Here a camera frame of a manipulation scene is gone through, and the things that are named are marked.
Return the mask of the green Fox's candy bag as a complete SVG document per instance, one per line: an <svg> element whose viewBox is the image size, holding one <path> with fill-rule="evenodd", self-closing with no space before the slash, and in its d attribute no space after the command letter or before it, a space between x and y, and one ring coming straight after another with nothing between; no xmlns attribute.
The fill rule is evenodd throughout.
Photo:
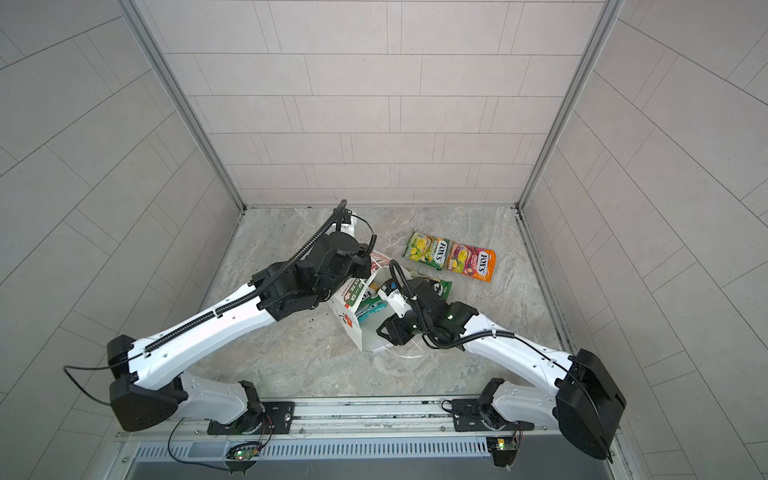
<svg viewBox="0 0 768 480"><path fill-rule="evenodd" d="M447 264L453 241L414 231L407 242L403 257L442 270Z"/></svg>
<svg viewBox="0 0 768 480"><path fill-rule="evenodd" d="M432 285L435 292L444 300L448 299L453 286L452 281L434 278L418 272L413 272L412 278L425 279L428 281Z"/></svg>

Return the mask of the white floral paper bag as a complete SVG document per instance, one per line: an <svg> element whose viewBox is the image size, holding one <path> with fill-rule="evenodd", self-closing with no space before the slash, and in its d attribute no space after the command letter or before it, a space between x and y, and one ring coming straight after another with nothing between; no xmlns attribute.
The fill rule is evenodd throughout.
<svg viewBox="0 0 768 480"><path fill-rule="evenodd" d="M380 287L391 279L391 258L374 250L371 260L369 277L346 281L333 294L330 305L354 345L362 352L377 353L393 347L376 330L395 310L378 294Z"/></svg>

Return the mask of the orange Fox's candy bag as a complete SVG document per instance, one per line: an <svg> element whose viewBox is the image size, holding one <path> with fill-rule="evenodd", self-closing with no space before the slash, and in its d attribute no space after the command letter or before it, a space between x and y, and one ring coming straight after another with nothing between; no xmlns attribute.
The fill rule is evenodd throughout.
<svg viewBox="0 0 768 480"><path fill-rule="evenodd" d="M452 245L447 259L447 269L476 280L490 282L496 264L493 250L462 243Z"/></svg>

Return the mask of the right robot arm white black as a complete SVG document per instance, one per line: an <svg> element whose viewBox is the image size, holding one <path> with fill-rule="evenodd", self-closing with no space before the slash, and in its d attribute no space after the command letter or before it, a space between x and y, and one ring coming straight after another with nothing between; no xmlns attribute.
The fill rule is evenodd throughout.
<svg viewBox="0 0 768 480"><path fill-rule="evenodd" d="M490 380L473 405L450 406L489 431L528 426L554 426L574 447L598 460L611 459L611 445L626 408L626 399L602 361L581 349L576 354L557 351L513 333L477 309L449 303L425 278L399 285L385 282L378 295L393 314L377 333L394 345L422 336L436 350L459 349L491 360L540 390L525 396L510 382Z"/></svg>

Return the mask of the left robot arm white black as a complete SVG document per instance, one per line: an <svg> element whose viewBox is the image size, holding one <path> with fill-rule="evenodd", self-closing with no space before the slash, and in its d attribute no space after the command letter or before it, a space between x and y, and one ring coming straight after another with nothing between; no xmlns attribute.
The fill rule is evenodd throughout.
<svg viewBox="0 0 768 480"><path fill-rule="evenodd" d="M187 367L247 333L315 309L351 278L368 278L372 250L344 231L322 234L297 258L257 272L197 316L149 337L111 340L109 405L122 429L137 432L174 418L205 419L211 434L261 428L267 413L253 383L207 380Z"/></svg>

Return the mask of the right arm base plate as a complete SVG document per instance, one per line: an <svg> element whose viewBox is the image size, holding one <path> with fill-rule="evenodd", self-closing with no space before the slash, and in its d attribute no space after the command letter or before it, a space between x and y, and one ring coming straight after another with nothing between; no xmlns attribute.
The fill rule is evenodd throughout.
<svg viewBox="0 0 768 480"><path fill-rule="evenodd" d="M457 432L532 431L531 422L505 420L490 403L479 399L442 400L440 407L453 420Z"/></svg>

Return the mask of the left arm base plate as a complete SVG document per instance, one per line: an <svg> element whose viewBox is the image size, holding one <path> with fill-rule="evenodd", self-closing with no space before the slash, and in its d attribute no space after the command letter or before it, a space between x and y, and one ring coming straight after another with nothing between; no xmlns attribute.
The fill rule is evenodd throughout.
<svg viewBox="0 0 768 480"><path fill-rule="evenodd" d="M288 434L296 403L290 401L265 402L256 410L247 410L230 424L210 421L208 435Z"/></svg>

